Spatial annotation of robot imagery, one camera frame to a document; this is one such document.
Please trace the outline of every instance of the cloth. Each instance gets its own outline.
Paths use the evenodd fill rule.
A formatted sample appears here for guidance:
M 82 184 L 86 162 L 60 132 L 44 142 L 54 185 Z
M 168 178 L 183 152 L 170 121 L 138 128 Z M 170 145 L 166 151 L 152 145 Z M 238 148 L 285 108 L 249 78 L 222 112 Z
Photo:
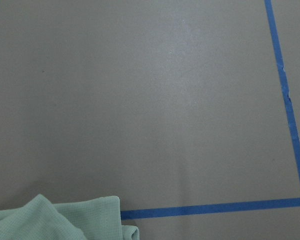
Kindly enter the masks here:
M 121 225 L 117 196 L 52 204 L 39 194 L 0 210 L 0 240 L 139 240 L 139 229 Z

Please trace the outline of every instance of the folded cloth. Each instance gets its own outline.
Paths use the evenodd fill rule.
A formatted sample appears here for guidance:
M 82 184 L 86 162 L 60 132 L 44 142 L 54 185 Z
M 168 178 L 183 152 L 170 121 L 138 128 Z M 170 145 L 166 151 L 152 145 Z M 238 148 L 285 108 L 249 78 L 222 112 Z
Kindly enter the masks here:
M 121 225 L 117 196 L 52 204 L 39 194 L 0 210 L 0 240 L 139 240 L 139 229 Z

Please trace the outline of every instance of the blue line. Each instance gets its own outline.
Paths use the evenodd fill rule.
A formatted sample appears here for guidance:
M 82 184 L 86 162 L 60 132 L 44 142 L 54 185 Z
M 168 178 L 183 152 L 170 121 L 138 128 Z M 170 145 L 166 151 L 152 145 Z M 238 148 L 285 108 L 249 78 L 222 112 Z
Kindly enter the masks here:
M 148 219 L 148 218 L 162 218 L 162 217 L 197 215 L 197 214 L 215 214 L 215 213 L 228 213 L 228 212 L 251 211 L 251 210 L 293 208 L 293 207 L 300 207 L 300 198 L 128 210 L 128 211 L 121 212 L 121 219 L 122 220 Z
M 300 180 L 300 140 L 299 140 L 299 136 L 298 136 L 298 129 L 297 129 L 297 124 L 296 124 L 294 109 L 293 109 L 292 101 L 289 97 L 288 80 L 287 80 L 287 75 L 285 72 L 283 56 L 281 53 L 280 42 L 279 42 L 279 37 L 278 37 L 278 32 L 277 32 L 277 27 L 276 27 L 274 11 L 272 8 L 272 3 L 271 3 L 271 0 L 264 0 L 264 3 L 265 3 L 265 8 L 266 8 L 266 13 L 268 16 L 273 50 L 274 50 L 276 65 L 277 65 L 277 69 L 278 69 L 278 73 L 279 73 L 281 90 L 282 90 L 282 95 L 283 95 L 283 100 L 284 100 L 284 105 L 285 105 L 285 111 L 286 111 L 289 129 L 290 129 L 290 135 L 291 135 L 291 140 L 292 140 L 292 144 L 293 144 L 294 156 L 295 156 L 295 161 L 296 161 L 297 170 L 298 170 L 298 174 L 299 174 L 299 180 Z

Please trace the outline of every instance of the gray floor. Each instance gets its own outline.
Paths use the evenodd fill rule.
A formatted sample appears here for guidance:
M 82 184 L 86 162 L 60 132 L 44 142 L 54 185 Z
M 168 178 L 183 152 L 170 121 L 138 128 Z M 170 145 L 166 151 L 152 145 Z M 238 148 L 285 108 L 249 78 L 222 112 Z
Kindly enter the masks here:
M 274 0 L 300 135 L 300 1 Z M 0 209 L 299 198 L 263 0 L 0 0 Z M 135 220 L 143 240 L 300 240 L 300 208 Z

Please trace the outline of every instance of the mint green cloth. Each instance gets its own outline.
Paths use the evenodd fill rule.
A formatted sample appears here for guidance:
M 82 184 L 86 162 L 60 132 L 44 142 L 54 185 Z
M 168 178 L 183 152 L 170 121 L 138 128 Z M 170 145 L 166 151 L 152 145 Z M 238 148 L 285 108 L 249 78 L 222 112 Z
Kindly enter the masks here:
M 52 204 L 39 194 L 0 210 L 0 240 L 139 240 L 139 229 L 121 225 L 117 196 Z

